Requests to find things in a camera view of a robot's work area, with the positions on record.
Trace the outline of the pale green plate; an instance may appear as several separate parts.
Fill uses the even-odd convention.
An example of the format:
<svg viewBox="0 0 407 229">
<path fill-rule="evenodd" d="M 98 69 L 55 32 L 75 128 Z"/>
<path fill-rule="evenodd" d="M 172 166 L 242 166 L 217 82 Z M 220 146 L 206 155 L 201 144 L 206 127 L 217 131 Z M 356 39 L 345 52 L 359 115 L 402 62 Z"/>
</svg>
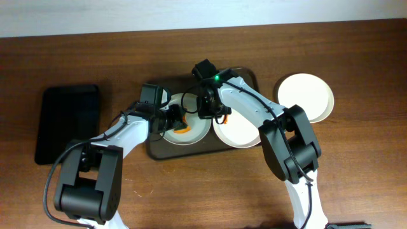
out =
<svg viewBox="0 0 407 229">
<path fill-rule="evenodd" d="M 182 95 L 183 93 L 172 95 L 169 106 L 177 104 L 181 107 Z M 188 111 L 197 110 L 197 96 L 186 93 L 183 99 L 183 105 Z M 163 138 L 172 144 L 180 146 L 195 144 L 206 136 L 212 125 L 212 121 L 209 119 L 199 119 L 197 113 L 186 113 L 185 119 L 188 128 L 183 130 L 168 130 Z"/>
</svg>

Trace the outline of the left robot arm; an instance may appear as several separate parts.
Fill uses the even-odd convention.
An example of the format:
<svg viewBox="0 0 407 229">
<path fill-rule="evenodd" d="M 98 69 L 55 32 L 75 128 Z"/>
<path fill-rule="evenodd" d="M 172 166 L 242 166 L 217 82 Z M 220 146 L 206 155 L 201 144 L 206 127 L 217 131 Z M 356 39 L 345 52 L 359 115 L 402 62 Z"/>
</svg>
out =
<svg viewBox="0 0 407 229">
<path fill-rule="evenodd" d="M 118 122 L 98 137 L 74 143 L 57 158 L 61 164 L 54 206 L 68 221 L 53 221 L 84 228 L 125 228 L 118 212 L 123 159 L 150 134 L 164 134 L 184 126 L 184 112 L 139 104 L 118 115 Z"/>
</svg>

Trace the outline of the green orange sponge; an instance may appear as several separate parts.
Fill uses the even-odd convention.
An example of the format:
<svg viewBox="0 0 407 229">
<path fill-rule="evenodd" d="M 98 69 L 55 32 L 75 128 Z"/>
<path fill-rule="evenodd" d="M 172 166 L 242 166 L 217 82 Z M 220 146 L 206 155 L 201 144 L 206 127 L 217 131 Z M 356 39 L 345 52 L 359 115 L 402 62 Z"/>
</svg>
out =
<svg viewBox="0 0 407 229">
<path fill-rule="evenodd" d="M 188 125 L 186 121 L 186 116 L 184 115 L 182 118 L 182 123 L 174 129 L 176 134 L 185 134 L 191 130 L 191 127 Z"/>
</svg>

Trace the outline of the white plate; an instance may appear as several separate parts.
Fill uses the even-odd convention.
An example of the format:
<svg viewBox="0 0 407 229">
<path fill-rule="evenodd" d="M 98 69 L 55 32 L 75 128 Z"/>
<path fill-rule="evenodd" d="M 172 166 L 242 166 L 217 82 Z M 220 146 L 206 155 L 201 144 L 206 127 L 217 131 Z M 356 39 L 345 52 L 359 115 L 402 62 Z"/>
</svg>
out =
<svg viewBox="0 0 407 229">
<path fill-rule="evenodd" d="M 250 148 L 261 142 L 258 129 L 234 109 L 223 124 L 213 120 L 212 126 L 220 140 L 233 148 Z"/>
<path fill-rule="evenodd" d="M 285 78 L 278 86 L 277 100 L 287 108 L 299 105 L 310 123 L 325 120 L 335 105 L 330 86 L 321 78 L 308 73 L 292 74 Z"/>
</svg>

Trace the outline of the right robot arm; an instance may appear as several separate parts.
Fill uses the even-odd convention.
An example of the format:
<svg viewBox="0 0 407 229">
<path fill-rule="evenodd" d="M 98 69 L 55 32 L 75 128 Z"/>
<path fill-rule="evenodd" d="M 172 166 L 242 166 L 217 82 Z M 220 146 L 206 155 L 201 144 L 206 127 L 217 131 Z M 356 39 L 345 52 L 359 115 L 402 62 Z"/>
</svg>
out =
<svg viewBox="0 0 407 229">
<path fill-rule="evenodd" d="M 267 166 L 286 185 L 296 228 L 326 228 L 317 187 L 321 147 L 298 105 L 286 108 L 247 86 L 241 77 L 222 80 L 219 75 L 200 81 L 209 98 L 232 108 L 259 131 Z"/>
</svg>

